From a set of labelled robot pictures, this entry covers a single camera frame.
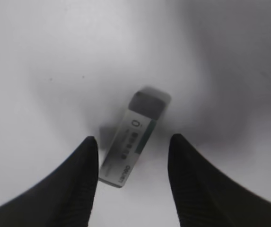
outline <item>deli logo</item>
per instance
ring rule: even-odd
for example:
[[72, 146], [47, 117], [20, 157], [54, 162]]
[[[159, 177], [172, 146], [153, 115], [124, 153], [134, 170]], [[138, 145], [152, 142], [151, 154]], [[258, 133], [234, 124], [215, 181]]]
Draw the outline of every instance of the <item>deli logo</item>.
[[119, 183], [123, 183], [123, 181], [126, 179], [127, 174], [129, 173], [131, 167], [130, 166], [126, 166], [124, 171], [122, 172], [122, 175], [120, 177], [120, 180], [118, 181]]

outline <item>ribbed black material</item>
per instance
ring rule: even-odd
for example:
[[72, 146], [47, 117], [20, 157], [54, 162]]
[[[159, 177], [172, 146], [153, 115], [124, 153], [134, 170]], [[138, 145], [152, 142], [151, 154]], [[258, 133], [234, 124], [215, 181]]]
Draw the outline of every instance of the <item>ribbed black material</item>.
[[168, 170], [182, 227], [271, 227], [271, 203], [221, 173], [182, 135], [171, 139]]
[[97, 144], [88, 137], [48, 177], [0, 207], [0, 227], [86, 227], [97, 179]]
[[170, 143], [168, 171], [178, 217], [182, 227], [229, 227], [185, 155], [187, 147], [174, 136]]

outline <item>green stripe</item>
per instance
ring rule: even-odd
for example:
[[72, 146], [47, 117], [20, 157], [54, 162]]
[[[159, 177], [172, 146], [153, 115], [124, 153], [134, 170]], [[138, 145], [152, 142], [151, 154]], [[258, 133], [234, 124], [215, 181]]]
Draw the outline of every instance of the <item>green stripe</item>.
[[141, 154], [141, 152], [143, 151], [147, 141], [149, 140], [150, 135], [152, 134], [152, 132], [153, 132], [155, 126], [156, 126], [156, 123], [157, 122], [154, 121], [154, 120], [150, 121], [150, 124], [148, 125], [143, 137], [141, 138], [140, 143], [139, 143], [139, 145], [137, 146], [137, 148], [135, 150], [135, 153], [137, 153], [139, 155]]

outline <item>white surface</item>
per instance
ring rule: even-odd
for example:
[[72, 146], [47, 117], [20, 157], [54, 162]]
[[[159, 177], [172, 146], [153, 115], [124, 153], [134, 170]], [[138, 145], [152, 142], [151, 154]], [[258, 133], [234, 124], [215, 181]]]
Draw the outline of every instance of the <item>white surface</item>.
[[179, 225], [173, 132], [271, 201], [270, 0], [2, 0], [0, 205], [99, 140], [144, 86], [172, 102], [126, 186], [99, 183], [91, 226]]

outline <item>white table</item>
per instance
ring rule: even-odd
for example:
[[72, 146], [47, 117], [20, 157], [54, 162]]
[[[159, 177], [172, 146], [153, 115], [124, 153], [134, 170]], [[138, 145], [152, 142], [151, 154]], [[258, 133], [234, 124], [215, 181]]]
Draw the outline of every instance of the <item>white table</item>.
[[0, 205], [86, 136], [101, 144], [144, 86], [172, 102], [126, 186], [98, 184], [91, 226], [179, 226], [175, 132], [271, 201], [271, 0], [11, 0], [0, 1]]

